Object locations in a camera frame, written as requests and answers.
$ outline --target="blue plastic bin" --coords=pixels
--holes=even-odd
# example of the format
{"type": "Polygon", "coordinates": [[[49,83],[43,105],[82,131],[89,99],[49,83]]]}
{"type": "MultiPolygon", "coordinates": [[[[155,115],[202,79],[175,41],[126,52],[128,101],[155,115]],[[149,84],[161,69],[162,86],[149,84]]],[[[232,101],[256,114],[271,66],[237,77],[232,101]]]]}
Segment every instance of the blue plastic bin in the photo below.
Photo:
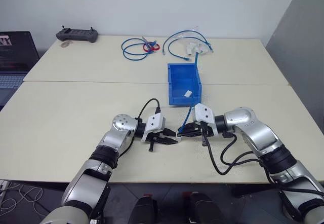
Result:
{"type": "Polygon", "coordinates": [[[168,63],[169,104],[192,105],[201,102],[201,83],[194,63],[168,63]],[[187,91],[190,97],[184,97],[187,91]]]}

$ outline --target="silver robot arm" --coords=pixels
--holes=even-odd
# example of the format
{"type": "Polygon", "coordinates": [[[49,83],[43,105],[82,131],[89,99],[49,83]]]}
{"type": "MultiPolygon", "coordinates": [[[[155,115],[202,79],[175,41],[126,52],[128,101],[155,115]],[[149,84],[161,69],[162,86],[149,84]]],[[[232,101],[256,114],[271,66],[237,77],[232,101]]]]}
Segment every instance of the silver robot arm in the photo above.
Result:
{"type": "Polygon", "coordinates": [[[159,138],[158,134],[165,131],[172,136],[171,130],[165,129],[165,118],[161,113],[150,116],[147,124],[126,114],[117,115],[111,129],[66,188],[61,207],[53,210],[40,224],[89,224],[106,204],[110,192],[108,181],[119,156],[129,145],[127,137],[135,136],[151,143],[177,143],[167,137],[159,138]]]}
{"type": "Polygon", "coordinates": [[[252,109],[240,107],[215,117],[210,108],[197,104],[193,119],[207,123],[216,137],[223,131],[241,134],[279,187],[279,195],[289,215],[306,224],[324,222],[324,198],[315,194],[316,191],[323,193],[324,188],[292,156],[276,134],[257,119],[252,109]]]}

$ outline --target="table surface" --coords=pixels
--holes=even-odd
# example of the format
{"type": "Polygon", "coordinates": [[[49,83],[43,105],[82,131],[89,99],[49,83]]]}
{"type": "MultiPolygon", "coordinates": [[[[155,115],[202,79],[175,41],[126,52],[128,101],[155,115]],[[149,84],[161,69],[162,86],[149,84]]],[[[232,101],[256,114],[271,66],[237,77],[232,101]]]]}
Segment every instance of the table surface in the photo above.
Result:
{"type": "MultiPolygon", "coordinates": [[[[168,85],[128,83],[24,82],[0,112],[0,179],[69,182],[90,156],[117,114],[137,116],[152,97],[161,103],[166,127],[177,129],[188,108],[168,105],[168,85]]],[[[216,115],[248,106],[269,125],[318,180],[324,137],[290,86],[204,85],[202,103],[216,115]]],[[[155,104],[143,119],[154,113],[155,104]]],[[[211,139],[216,162],[229,139],[211,139]]],[[[154,146],[134,141],[118,162],[111,182],[266,182],[256,163],[225,176],[213,169],[201,138],[154,146]]],[[[239,137],[227,160],[249,150],[239,137]]]]}
{"type": "MultiPolygon", "coordinates": [[[[120,45],[129,37],[101,35],[95,43],[73,41],[62,48],[56,40],[25,81],[168,83],[167,63],[187,63],[161,49],[141,61],[124,58],[120,45]]],[[[162,46],[166,38],[157,40],[162,46]]],[[[214,53],[199,56],[202,84],[287,85],[288,82],[257,39],[208,39],[214,53]]],[[[135,48],[142,52],[142,47],[135,48]]],[[[180,42],[172,51],[185,55],[180,42]]]]}

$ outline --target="gray floor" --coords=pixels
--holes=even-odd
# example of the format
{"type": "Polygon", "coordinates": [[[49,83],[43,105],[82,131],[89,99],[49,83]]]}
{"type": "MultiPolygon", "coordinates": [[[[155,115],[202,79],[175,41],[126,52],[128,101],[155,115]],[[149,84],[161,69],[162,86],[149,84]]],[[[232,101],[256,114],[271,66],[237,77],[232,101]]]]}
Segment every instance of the gray floor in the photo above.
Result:
{"type": "MultiPolygon", "coordinates": [[[[158,223],[184,223],[182,196],[184,192],[193,191],[205,193],[214,200],[229,223],[297,223],[282,214],[276,190],[235,198],[232,196],[231,187],[224,184],[131,183],[110,186],[111,192],[104,209],[107,224],[127,223],[136,201],[147,194],[153,195],[157,200],[158,223]]],[[[53,210],[59,206],[62,194],[60,191],[45,190],[40,203],[53,210]]],[[[6,198],[19,199],[19,194],[17,191],[9,191],[6,198]]],[[[36,207],[39,212],[46,213],[41,207],[36,207]]],[[[34,212],[32,204],[23,201],[13,212],[0,216],[0,223],[35,224],[41,219],[34,212]]]]}

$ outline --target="laptop screen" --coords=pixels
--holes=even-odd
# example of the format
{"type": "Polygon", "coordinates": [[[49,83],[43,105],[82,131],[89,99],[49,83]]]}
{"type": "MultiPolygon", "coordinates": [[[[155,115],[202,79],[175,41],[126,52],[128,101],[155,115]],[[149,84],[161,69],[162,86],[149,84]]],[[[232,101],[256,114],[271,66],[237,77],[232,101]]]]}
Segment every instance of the laptop screen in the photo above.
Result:
{"type": "Polygon", "coordinates": [[[28,72],[38,60],[29,31],[0,31],[0,72],[28,72]]]}

